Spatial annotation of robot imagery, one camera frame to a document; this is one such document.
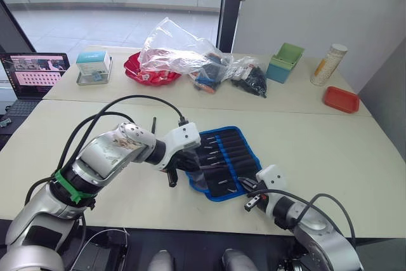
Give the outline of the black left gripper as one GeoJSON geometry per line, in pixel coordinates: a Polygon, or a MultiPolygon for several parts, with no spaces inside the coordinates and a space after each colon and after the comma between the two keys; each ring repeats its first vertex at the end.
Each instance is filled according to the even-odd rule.
{"type": "Polygon", "coordinates": [[[174,188],[178,182],[177,169],[185,172],[202,171],[206,167],[201,165],[195,150],[180,150],[175,153],[167,165],[167,179],[169,187],[174,188]]]}

